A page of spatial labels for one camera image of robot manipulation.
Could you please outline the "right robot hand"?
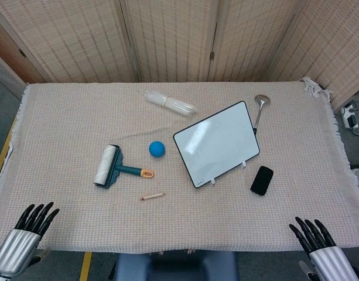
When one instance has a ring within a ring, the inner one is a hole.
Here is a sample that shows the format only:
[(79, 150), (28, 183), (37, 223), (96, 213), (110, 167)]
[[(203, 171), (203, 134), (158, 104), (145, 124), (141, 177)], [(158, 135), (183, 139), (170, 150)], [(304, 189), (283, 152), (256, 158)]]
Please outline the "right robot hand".
[(359, 272), (321, 221), (311, 222), (299, 217), (295, 220), (300, 227), (289, 224), (289, 228), (313, 266), (310, 268), (304, 261), (298, 262), (307, 280), (359, 280)]

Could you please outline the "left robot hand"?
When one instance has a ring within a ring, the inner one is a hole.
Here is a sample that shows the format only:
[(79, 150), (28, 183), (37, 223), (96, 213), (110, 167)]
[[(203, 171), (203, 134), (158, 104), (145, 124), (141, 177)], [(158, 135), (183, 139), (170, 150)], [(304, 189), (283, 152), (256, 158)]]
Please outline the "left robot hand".
[(35, 250), (60, 211), (51, 210), (53, 205), (31, 204), (21, 214), (0, 247), (0, 280), (11, 280), (42, 260)]

